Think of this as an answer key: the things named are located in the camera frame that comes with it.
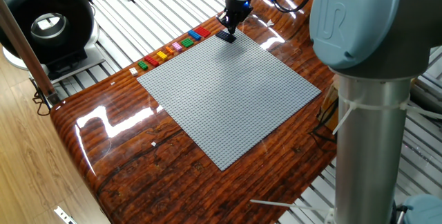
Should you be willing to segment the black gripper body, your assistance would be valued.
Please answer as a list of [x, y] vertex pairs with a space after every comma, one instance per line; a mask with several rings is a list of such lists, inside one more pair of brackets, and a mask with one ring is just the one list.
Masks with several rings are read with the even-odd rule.
[[250, 0], [226, 0], [226, 19], [227, 22], [242, 22], [251, 13], [253, 7]]

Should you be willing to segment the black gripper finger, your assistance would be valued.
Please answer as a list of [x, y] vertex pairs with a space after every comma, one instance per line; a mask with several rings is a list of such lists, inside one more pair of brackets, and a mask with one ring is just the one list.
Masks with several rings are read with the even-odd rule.
[[242, 17], [239, 16], [231, 16], [229, 17], [229, 23], [228, 23], [228, 31], [231, 35], [233, 35], [240, 23], [243, 22]]
[[224, 27], [229, 27], [230, 23], [229, 23], [229, 15], [228, 12], [226, 10], [222, 11], [220, 14], [218, 14], [216, 16], [216, 19], [224, 26]]

